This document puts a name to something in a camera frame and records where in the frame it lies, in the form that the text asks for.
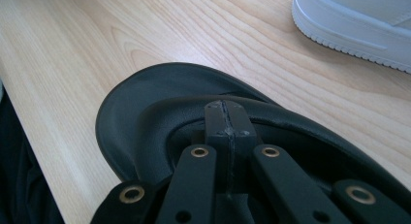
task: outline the hole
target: hole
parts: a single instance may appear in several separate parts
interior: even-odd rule
[[[278,155],[280,155],[280,152],[272,147],[265,147],[263,148],[262,152],[267,157],[277,157]]]
[[[191,155],[197,158],[202,158],[208,155],[208,150],[206,148],[197,147],[191,150]]]
[[[124,204],[133,204],[138,202],[144,196],[144,189],[141,186],[133,185],[124,188],[119,196],[120,202]]]
[[[195,151],[194,151],[194,153],[195,154],[204,154],[204,153],[206,153],[203,149],[196,149]]]
[[[140,191],[137,189],[133,189],[130,191],[127,191],[124,196],[128,199],[135,199],[136,197],[138,197],[140,195]]]
[[[322,211],[313,211],[312,216],[315,218],[315,220],[322,223],[328,223],[331,221],[330,217]]]
[[[191,214],[188,211],[180,211],[175,216],[175,220],[179,223],[187,223],[191,220]]]
[[[374,195],[360,186],[348,186],[345,192],[351,199],[361,204],[372,205],[376,202]]]

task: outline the white shoe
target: white shoe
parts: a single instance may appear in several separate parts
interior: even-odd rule
[[[0,81],[0,103],[3,100],[3,82]]]
[[[411,74],[411,0],[294,0],[293,18],[319,44]]]

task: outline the metal grommet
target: metal grommet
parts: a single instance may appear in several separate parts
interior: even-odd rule
[[[264,147],[261,152],[266,155],[266,157],[277,157],[278,155],[280,155],[280,151],[278,151],[278,149],[273,148],[273,147]]]
[[[191,155],[197,158],[206,157],[208,155],[208,150],[206,148],[197,147],[191,150]]]
[[[357,185],[352,185],[349,186],[345,189],[345,192],[348,194],[348,196],[353,199],[356,202],[365,204],[365,205],[372,205],[375,203],[376,199],[374,197],[374,195],[372,195],[372,193],[370,193],[368,190],[357,186]],[[360,192],[362,193],[362,197],[358,196],[358,194],[356,195],[356,192]]]
[[[141,200],[143,196],[144,189],[141,186],[132,185],[121,191],[119,199],[124,204],[133,204]]]

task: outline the wood grain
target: wood grain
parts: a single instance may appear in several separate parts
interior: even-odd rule
[[[411,76],[307,38],[292,0],[0,0],[0,77],[68,223],[119,182],[97,146],[110,90],[172,61],[229,73],[346,138],[411,189]]]

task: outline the dark fabric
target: dark fabric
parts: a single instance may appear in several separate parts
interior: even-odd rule
[[[6,92],[0,103],[0,223],[63,223]]]

